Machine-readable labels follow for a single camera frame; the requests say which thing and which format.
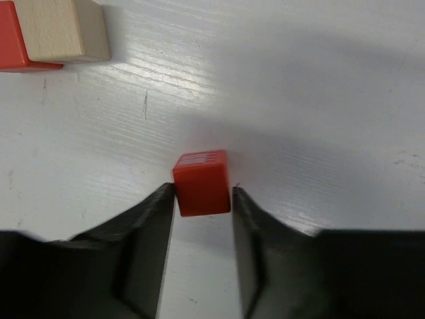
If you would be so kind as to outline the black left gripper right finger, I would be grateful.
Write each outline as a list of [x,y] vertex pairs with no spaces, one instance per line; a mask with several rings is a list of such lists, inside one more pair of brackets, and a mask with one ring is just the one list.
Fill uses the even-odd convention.
[[322,229],[307,235],[232,190],[244,318],[423,318],[424,233]]

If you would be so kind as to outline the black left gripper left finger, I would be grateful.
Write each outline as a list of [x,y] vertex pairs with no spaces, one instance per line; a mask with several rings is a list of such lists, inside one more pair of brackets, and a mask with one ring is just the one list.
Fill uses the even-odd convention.
[[175,188],[67,240],[1,232],[2,318],[154,318]]

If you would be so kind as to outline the red cube block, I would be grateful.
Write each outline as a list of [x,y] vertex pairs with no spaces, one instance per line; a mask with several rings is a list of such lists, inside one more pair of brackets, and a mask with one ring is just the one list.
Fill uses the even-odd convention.
[[1,72],[25,73],[62,69],[62,64],[32,61],[26,50],[15,5],[1,2]]
[[184,154],[172,174],[182,217],[230,212],[228,161],[224,150]]

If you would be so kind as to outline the natural wood cube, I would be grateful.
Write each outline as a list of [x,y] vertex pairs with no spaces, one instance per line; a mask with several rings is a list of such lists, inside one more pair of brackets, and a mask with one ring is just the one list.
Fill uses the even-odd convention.
[[95,1],[15,1],[29,58],[75,64],[111,59],[103,7]]

